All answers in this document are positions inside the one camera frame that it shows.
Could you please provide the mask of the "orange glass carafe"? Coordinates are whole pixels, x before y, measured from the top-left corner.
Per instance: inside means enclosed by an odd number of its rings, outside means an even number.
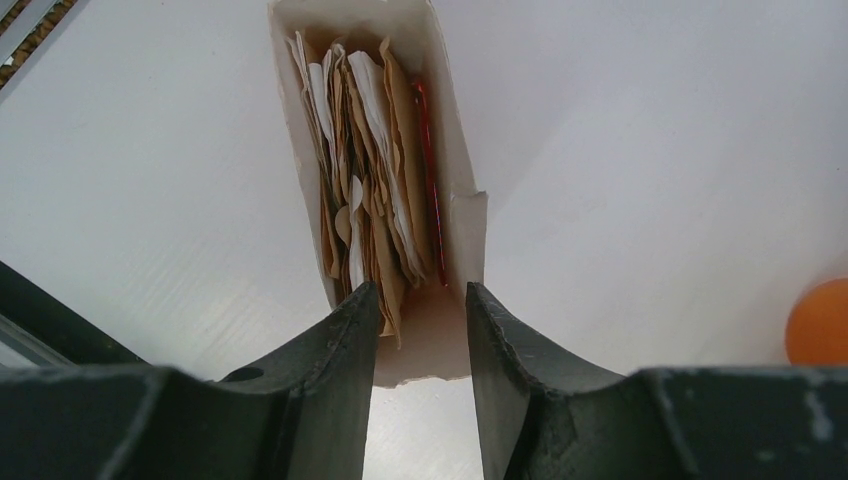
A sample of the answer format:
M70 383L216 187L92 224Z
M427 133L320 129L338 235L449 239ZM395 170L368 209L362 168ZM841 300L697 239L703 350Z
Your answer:
M809 290L794 306L785 329L792 365L847 365L847 279Z

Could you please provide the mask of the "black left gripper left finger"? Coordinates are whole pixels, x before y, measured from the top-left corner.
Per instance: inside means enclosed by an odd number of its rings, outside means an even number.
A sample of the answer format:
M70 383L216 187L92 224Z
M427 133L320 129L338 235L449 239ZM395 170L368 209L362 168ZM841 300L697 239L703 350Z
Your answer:
M377 289L219 381L150 365L1 373L5 479L358 479Z

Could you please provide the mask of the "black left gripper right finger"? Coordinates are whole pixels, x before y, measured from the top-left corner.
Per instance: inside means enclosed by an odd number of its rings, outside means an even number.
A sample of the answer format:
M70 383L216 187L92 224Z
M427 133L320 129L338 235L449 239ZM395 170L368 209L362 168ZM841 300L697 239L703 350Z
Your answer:
M623 376L564 349L484 285L466 291L488 479L843 479L847 372L660 367Z

